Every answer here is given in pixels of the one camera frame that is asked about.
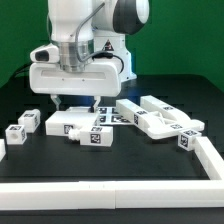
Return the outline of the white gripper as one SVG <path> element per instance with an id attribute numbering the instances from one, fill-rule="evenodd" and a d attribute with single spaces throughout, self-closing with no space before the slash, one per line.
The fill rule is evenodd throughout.
<path id="1" fill-rule="evenodd" d="M 81 72 L 64 71 L 59 64 L 59 49 L 49 44 L 30 53 L 30 87 L 35 93 L 51 94 L 56 110 L 60 109 L 58 95 L 94 96 L 90 112 L 95 113 L 101 96 L 117 96 L 121 91 L 118 59 L 94 59 Z"/>

